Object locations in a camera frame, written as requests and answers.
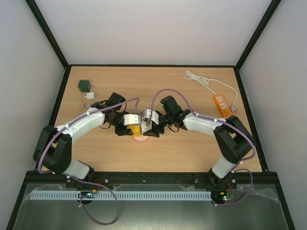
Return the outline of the yellow cube socket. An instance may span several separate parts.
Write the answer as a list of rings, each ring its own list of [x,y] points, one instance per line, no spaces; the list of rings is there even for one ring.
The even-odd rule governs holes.
[[[128,125],[127,129],[130,131],[131,137],[140,137],[142,135],[142,129],[141,129],[140,124]]]

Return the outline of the white tiger cube socket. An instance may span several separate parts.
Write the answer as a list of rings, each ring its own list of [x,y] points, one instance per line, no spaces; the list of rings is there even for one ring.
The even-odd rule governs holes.
[[[141,122],[141,131],[142,134],[152,129],[152,123],[148,123],[146,121]]]

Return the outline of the green dragon cube socket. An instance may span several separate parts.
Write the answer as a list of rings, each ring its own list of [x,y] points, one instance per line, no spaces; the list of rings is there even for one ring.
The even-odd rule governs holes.
[[[92,86],[89,80],[80,80],[78,83],[78,89],[80,92],[90,92],[91,87]]]

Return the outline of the small white charger adapter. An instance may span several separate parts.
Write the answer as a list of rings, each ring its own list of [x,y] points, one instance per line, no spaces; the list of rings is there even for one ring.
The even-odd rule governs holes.
[[[97,93],[95,92],[87,92],[86,95],[84,96],[87,100],[94,100],[97,98]]]

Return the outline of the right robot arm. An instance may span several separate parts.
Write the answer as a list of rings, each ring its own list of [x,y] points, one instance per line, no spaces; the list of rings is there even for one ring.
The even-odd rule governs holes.
[[[152,123],[152,128],[144,135],[158,138],[164,134],[165,127],[175,126],[177,129],[198,131],[215,137],[222,156],[208,172],[208,180],[213,187],[221,187],[227,175],[250,151],[256,153],[254,138],[238,117],[214,118],[190,109],[182,110],[172,96],[163,98],[160,103],[164,114],[150,109],[143,112],[146,122]]]

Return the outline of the pink socket with cable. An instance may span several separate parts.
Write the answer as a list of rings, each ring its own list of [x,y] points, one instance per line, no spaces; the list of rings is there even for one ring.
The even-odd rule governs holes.
[[[133,139],[139,143],[146,142],[149,138],[150,138],[149,136],[144,136],[144,135],[133,137]]]

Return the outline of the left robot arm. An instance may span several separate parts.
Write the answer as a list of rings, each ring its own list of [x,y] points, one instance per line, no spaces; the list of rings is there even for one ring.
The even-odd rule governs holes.
[[[133,114],[122,110],[129,101],[117,93],[108,100],[96,102],[77,118],[57,127],[42,129],[33,159],[41,174],[53,173],[84,180],[93,170],[89,165],[72,158],[74,143],[92,129],[105,123],[114,126],[119,136],[132,135],[129,125],[140,122],[137,112]]]

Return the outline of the orange power strip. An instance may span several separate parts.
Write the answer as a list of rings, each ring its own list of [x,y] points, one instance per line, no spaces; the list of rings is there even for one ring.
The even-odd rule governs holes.
[[[230,107],[228,106],[228,104],[225,100],[225,97],[222,94],[215,95],[213,101],[214,101],[221,117],[229,118],[230,116],[233,115],[233,113],[230,110]]]

